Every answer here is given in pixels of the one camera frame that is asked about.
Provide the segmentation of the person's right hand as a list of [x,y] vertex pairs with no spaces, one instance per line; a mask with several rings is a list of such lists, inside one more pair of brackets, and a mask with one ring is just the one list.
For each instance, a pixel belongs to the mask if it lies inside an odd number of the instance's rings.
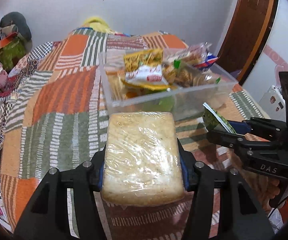
[[268,215],[272,208],[269,205],[269,200],[275,198],[280,193],[280,189],[278,187],[279,180],[276,178],[268,178],[267,187],[264,191],[263,200],[262,200],[262,208],[265,213]]

